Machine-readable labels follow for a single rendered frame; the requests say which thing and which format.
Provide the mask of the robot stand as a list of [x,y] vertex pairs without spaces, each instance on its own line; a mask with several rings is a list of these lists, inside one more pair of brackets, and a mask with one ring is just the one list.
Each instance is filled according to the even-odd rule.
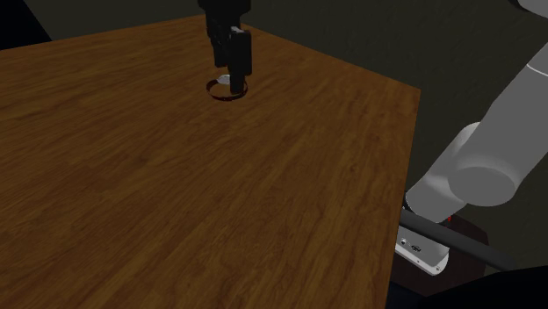
[[448,290],[484,276],[486,265],[404,227],[393,258],[391,280],[422,296]]

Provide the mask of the dark red bowl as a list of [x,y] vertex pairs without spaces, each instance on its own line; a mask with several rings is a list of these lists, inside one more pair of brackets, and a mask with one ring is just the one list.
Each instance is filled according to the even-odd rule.
[[[226,96],[216,95],[212,92],[212,88],[217,85],[227,86],[230,90],[230,94]],[[220,75],[216,79],[210,80],[206,85],[205,89],[207,94],[213,99],[230,102],[242,97],[245,97],[248,93],[249,86],[244,75],[232,76],[230,74]]]

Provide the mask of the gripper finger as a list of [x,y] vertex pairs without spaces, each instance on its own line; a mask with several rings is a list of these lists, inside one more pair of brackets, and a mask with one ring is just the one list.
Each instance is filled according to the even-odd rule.
[[208,24],[207,34],[213,48],[213,61],[216,68],[227,65],[227,28],[221,25]]
[[245,91],[245,78],[252,74],[251,33],[232,26],[228,43],[230,91],[240,95]]

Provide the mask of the brown wooden table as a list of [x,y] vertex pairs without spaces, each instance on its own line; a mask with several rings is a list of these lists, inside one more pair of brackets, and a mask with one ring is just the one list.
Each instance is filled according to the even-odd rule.
[[421,92],[203,16],[0,51],[0,309],[384,309]]

